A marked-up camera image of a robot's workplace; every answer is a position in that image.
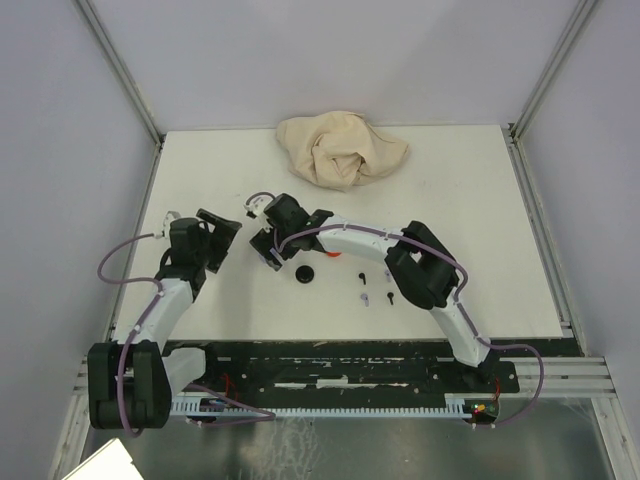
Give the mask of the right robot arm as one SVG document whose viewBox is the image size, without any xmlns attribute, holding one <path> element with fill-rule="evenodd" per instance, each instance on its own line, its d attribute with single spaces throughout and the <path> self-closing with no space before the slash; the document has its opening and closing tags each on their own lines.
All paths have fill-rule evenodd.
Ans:
<svg viewBox="0 0 640 480">
<path fill-rule="evenodd" d="M 292 196 L 268 192 L 252 195 L 244 208 L 261 225 L 250 245 L 273 270 L 300 251 L 350 254 L 383 264 L 401 295 L 436 320 L 463 386 L 481 391 L 494 381 L 497 357 L 461 302 L 468 273 L 425 224 L 372 227 L 329 210 L 309 213 Z"/>
</svg>

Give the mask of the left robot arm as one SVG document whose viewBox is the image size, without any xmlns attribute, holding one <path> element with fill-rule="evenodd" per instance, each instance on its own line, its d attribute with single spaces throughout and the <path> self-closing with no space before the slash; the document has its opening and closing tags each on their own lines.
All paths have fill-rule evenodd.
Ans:
<svg viewBox="0 0 640 480">
<path fill-rule="evenodd" d="M 209 390 L 221 378 L 220 364 L 199 348 L 169 355 L 165 345 L 178 321 L 194 304 L 206 275 L 217 273 L 242 225 L 205 209 L 193 217 L 165 215 L 154 239 L 168 248 L 159 269 L 144 280 L 153 296 L 133 326 L 87 354 L 88 405 L 92 427 L 122 429 L 131 436 L 163 427 L 173 398 L 190 383 Z"/>
</svg>

